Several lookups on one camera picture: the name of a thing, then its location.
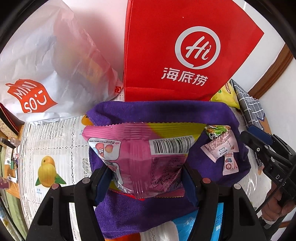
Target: yellow fruit illustration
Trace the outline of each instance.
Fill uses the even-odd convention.
[[[113,151],[113,146],[112,145],[107,145],[105,147],[105,151],[108,152],[108,153],[111,153]]]
[[[45,163],[41,165],[38,169],[38,178],[40,183],[44,187],[51,187],[55,182],[55,177],[57,175],[57,171],[55,167],[50,163]]]
[[[45,156],[44,158],[42,158],[41,166],[44,164],[51,164],[55,167],[54,160],[51,156]]]
[[[93,126],[93,125],[94,125],[94,124],[91,122],[91,120],[88,118],[87,115],[85,115],[85,116],[82,117],[81,123],[82,123],[84,126]]]

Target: pink snack bag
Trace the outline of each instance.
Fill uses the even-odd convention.
[[[199,123],[87,126],[82,136],[114,172],[116,187],[137,199],[184,195],[181,168],[202,133]]]

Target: green snack packet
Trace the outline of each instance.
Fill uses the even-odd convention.
[[[212,125],[206,126],[205,131],[211,140],[230,130],[230,126]]]

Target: hi logo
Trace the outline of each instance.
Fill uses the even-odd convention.
[[[175,44],[175,54],[182,65],[204,69],[216,61],[220,48],[219,37],[213,30],[196,26],[181,33]]]

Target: hand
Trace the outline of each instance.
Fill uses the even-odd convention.
[[[266,198],[276,189],[276,184],[272,182],[271,189],[267,193]],[[262,208],[262,215],[265,220],[276,221],[278,218],[287,215],[295,208],[294,201],[290,200],[282,208],[278,205],[281,200],[281,192],[278,190],[272,199]]]

